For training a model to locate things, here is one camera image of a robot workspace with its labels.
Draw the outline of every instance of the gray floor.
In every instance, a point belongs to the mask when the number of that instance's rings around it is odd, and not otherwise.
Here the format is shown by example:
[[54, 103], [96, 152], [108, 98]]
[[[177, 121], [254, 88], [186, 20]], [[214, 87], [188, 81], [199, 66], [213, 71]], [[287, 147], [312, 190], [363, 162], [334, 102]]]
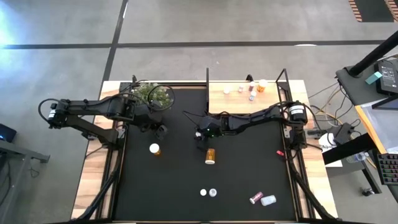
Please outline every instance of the gray floor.
[[[0, 44], [110, 43], [121, 0], [0, 0]], [[395, 23], [359, 23], [348, 0], [130, 0], [119, 42], [385, 39]], [[308, 95], [336, 82], [335, 71], [357, 62], [374, 45], [118, 49], [110, 80], [275, 79], [286, 68], [305, 80]], [[24, 186], [13, 223], [68, 220], [87, 145], [72, 129], [49, 130], [37, 114], [46, 98], [96, 99], [108, 49], [0, 50], [0, 123], [18, 130], [16, 144], [51, 154], [33, 164], [39, 177]], [[310, 99], [322, 106], [332, 90]], [[328, 105], [336, 110], [342, 95]], [[348, 102], [343, 109], [349, 108]], [[357, 118], [351, 110], [342, 120]], [[361, 172], [330, 179], [340, 218], [395, 223], [389, 191], [361, 197]]]

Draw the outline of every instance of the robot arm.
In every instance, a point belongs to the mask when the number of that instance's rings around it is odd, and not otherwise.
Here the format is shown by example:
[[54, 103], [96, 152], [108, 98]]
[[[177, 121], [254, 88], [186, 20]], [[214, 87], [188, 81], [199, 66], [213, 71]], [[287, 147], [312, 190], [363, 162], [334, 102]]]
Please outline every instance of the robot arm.
[[[285, 110], [289, 114], [287, 118], [284, 116]], [[246, 128], [270, 121], [280, 121], [287, 126], [291, 126], [297, 133], [307, 123], [305, 105], [298, 101], [280, 102], [267, 109], [244, 116], [237, 116], [227, 112], [214, 116], [205, 116], [198, 124], [196, 135], [198, 140], [223, 135], [235, 135], [243, 132]]]
[[[49, 128], [71, 127], [82, 132], [85, 138], [93, 136], [103, 144], [117, 144], [119, 132], [116, 129], [103, 129], [82, 119], [85, 115], [102, 115], [114, 121], [123, 121], [135, 125], [141, 131], [154, 130], [155, 135], [162, 139], [167, 128], [162, 124], [162, 108], [156, 101], [149, 104], [138, 104], [137, 96], [132, 93], [119, 93], [98, 101], [72, 101], [47, 99], [40, 103], [39, 113], [48, 122]], [[51, 104], [48, 118], [45, 118], [40, 108], [46, 101], [53, 100], [58, 103]]]

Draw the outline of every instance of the black cable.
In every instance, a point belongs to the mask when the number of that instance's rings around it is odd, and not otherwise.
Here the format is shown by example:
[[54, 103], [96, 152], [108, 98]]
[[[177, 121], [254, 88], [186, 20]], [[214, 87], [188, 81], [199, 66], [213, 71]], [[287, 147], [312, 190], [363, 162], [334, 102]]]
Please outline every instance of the black cable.
[[358, 134], [359, 134], [359, 136], [361, 136], [361, 135], [362, 135], [362, 133], [360, 133], [359, 131], [355, 131], [355, 130], [353, 130], [352, 132], [353, 132], [353, 133], [358, 133]]
[[313, 145], [313, 144], [310, 144], [310, 143], [306, 143], [308, 146], [312, 146], [312, 147], [315, 147], [315, 148], [317, 148], [317, 149], [320, 149], [322, 152], [323, 152], [323, 149], [321, 148], [321, 147], [319, 147], [319, 146], [316, 146], [316, 145]]
[[130, 88], [130, 87], [136, 87], [136, 86], [138, 86], [137, 84], [139, 84], [140, 82], [144, 82], [144, 81], [148, 81], [148, 80], [138, 80], [138, 81], [136, 81], [136, 85], [135, 85], [135, 86], [133, 86], [133, 85], [132, 85], [132, 82], [131, 82], [130, 85], [128, 85], [128, 86], [125, 87], [124, 89], [120, 90], [119, 92], [121, 93], [121, 92], [123, 92], [124, 90], [127, 90], [127, 89]]
[[327, 89], [329, 89], [329, 88], [331, 88], [331, 87], [333, 87], [333, 86], [335, 86], [337, 83], [338, 83], [338, 82], [336, 82], [335, 84], [332, 84], [332, 85], [330, 85], [330, 86], [324, 88], [323, 90], [319, 91], [319, 92], [316, 93], [316, 94], [313, 94], [313, 95], [309, 96], [308, 99], [311, 98], [311, 97], [313, 97], [313, 96], [318, 95], [319, 93], [321, 93], [321, 92], [323, 92], [323, 91], [325, 91], [325, 90], [327, 90]]
[[105, 147], [105, 145], [102, 145], [101, 147], [99, 147], [99, 148], [95, 149], [94, 151], [90, 152], [89, 154], [87, 154], [87, 155], [85, 156], [85, 159], [87, 159], [88, 156], [90, 156], [91, 154], [97, 152], [98, 150], [103, 149], [104, 147]]
[[151, 103], [151, 101], [152, 101], [152, 99], [150, 98], [150, 94], [151, 94], [154, 90], [156, 90], [157, 88], [159, 88], [159, 87], [167, 87], [168, 89], [170, 89], [170, 91], [173, 93], [173, 99], [172, 99], [171, 104], [169, 104], [169, 105], [166, 106], [165, 108], [161, 108], [161, 109], [152, 108], [154, 111], [164, 111], [164, 110], [167, 110], [167, 109], [169, 109], [170, 107], [172, 107], [173, 104], [175, 103], [175, 94], [174, 94], [174, 90], [173, 90], [173, 88], [172, 88], [171, 86], [169, 86], [169, 85], [157, 85], [157, 86], [153, 87], [153, 89], [150, 90], [150, 92], [148, 93], [148, 96], [147, 96], [147, 101], [148, 101], [148, 103]]
[[188, 111], [186, 111], [186, 110], [184, 110], [184, 111], [182, 111], [182, 112], [183, 112], [183, 113], [190, 114], [190, 115], [194, 115], [194, 116], [200, 116], [200, 117], [204, 117], [203, 115], [194, 114], [194, 113], [188, 112]]
[[344, 101], [345, 101], [346, 98], [347, 98], [347, 96], [345, 95], [344, 98], [343, 98], [343, 101], [340, 104], [340, 107], [335, 111], [335, 118], [337, 118], [337, 111], [339, 111], [343, 107]]
[[[319, 109], [319, 107], [315, 106], [315, 105], [310, 105], [313, 108], [316, 108], [318, 111], [324, 113], [323, 111], [321, 111], [321, 109]], [[336, 118], [331, 117], [330, 115], [326, 114], [326, 116], [328, 116], [331, 119], [327, 119], [327, 120], [322, 120], [322, 119], [317, 119], [318, 121], [338, 121]]]
[[[312, 114], [312, 116], [313, 116], [313, 120], [315, 121], [315, 124], [317, 124], [317, 126], [318, 126], [318, 129], [321, 130], [321, 131], [325, 131], [325, 130], [323, 130], [323, 129], [321, 128], [321, 126], [319, 125], [318, 120], [317, 120], [317, 117], [315, 116], [315, 114], [313, 113], [313, 111], [311, 110], [311, 108], [309, 108], [307, 105], [304, 105], [304, 106], [310, 110], [310, 112], [311, 112], [311, 114]], [[332, 134], [332, 133], [329, 133], [328, 131], [326, 131], [326, 134], [327, 134], [327, 135], [326, 135], [326, 139], [328, 140], [328, 143], [329, 143], [331, 146], [336, 146], [336, 144], [332, 144], [332, 143], [330, 142], [330, 140], [329, 140], [329, 134]]]
[[195, 124], [196, 126], [198, 126], [198, 124], [196, 122], [194, 122], [186, 113], [186, 111], [182, 111], [182, 114], [184, 114], [193, 124]]
[[318, 120], [317, 120], [317, 117], [315, 116], [315, 114], [313, 113], [313, 111], [311, 110], [311, 108], [310, 108], [309, 106], [305, 105], [305, 104], [303, 104], [303, 105], [304, 105], [306, 108], [308, 108], [308, 110], [310, 110], [310, 112], [311, 112], [311, 114], [312, 114], [312, 116], [313, 116], [313, 120], [315, 121], [315, 124], [317, 124], [317, 126], [318, 126], [318, 129], [321, 130], [321, 131], [324, 131], [324, 130], [321, 128], [321, 126], [319, 125]]
[[7, 172], [7, 176], [6, 177], [8, 177], [8, 188], [7, 188], [7, 191], [4, 194], [3, 198], [0, 201], [0, 207], [4, 203], [5, 199], [7, 198], [8, 193], [11, 190], [11, 165], [10, 165], [10, 160], [9, 159], [7, 160], [7, 166], [8, 166], [8, 172]]
[[45, 99], [45, 100], [43, 100], [43, 101], [41, 101], [41, 102], [39, 103], [39, 106], [37, 107], [37, 111], [39, 112], [40, 117], [41, 117], [43, 120], [45, 120], [46, 122], [48, 122], [48, 119], [45, 118], [45, 117], [43, 116], [43, 114], [42, 114], [42, 105], [43, 105], [43, 103], [45, 103], [45, 102], [47, 102], [47, 101], [56, 101], [56, 102], [58, 102], [58, 103], [64, 103], [64, 102], [62, 102], [62, 101], [60, 101], [60, 100], [57, 100], [57, 99], [54, 99], [54, 98], [48, 98], [48, 99]]
[[30, 165], [29, 171], [30, 171], [30, 176], [31, 176], [32, 178], [36, 178], [36, 177], [38, 177], [38, 176], [40, 175], [40, 172], [37, 171], [37, 170], [35, 170], [35, 169], [33, 169], [32, 165]]
[[[355, 123], [356, 121], [359, 121], [359, 123], [357, 124], [357, 125], [355, 125], [355, 126], [353, 126], [353, 123]], [[354, 128], [356, 128], [356, 127], [358, 127], [358, 125], [360, 125], [361, 124], [361, 120], [360, 119], [356, 119], [355, 121], [353, 121], [351, 124], [349, 124], [349, 125], [351, 125], [352, 127], [354, 127]]]

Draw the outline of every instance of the potted plant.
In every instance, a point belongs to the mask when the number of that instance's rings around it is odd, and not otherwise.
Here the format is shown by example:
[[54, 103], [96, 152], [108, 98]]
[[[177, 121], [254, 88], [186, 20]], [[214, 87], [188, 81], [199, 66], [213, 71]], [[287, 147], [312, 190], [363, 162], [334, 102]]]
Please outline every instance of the potted plant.
[[[170, 99], [169, 94], [166, 93], [165, 88], [162, 87], [155, 88], [157, 86], [158, 86], [157, 83], [140, 83], [138, 87], [135, 87], [133, 89], [133, 93], [137, 95], [140, 99], [145, 100], [146, 101], [145, 103], [150, 103], [147, 101], [148, 95], [150, 94], [149, 97], [150, 100], [159, 102], [160, 106], [162, 108], [165, 108], [173, 102], [173, 99]], [[138, 100], [137, 102], [139, 104], [144, 103], [141, 100]]]

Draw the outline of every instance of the plastic bottle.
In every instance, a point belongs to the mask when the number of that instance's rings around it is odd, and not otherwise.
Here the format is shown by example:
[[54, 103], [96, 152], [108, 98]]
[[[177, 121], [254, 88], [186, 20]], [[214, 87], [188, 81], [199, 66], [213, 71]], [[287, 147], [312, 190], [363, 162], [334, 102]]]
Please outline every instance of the plastic bottle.
[[357, 153], [355, 155], [349, 156], [346, 158], [347, 162], [349, 163], [354, 163], [354, 162], [360, 162], [366, 159], [366, 155], [363, 152]]

